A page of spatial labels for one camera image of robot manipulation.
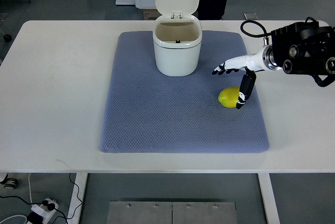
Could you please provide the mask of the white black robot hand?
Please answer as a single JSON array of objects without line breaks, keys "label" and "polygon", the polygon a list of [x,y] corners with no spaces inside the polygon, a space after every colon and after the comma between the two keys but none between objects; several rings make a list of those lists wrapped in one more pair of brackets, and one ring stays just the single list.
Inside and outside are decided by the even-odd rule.
[{"label": "white black robot hand", "polygon": [[245,71],[239,87],[236,109],[240,109],[251,96],[256,81],[256,72],[277,69],[277,65],[270,62],[271,54],[272,46],[264,46],[256,54],[228,59],[213,70],[212,75]]}]

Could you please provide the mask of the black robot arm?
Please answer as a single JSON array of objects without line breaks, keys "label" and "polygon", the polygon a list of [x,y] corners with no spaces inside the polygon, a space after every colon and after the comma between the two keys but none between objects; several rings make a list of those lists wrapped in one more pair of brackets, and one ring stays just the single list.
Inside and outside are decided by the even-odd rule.
[{"label": "black robot arm", "polygon": [[269,69],[286,74],[334,76],[334,28],[320,26],[308,17],[305,22],[271,31],[272,45],[262,60]]}]

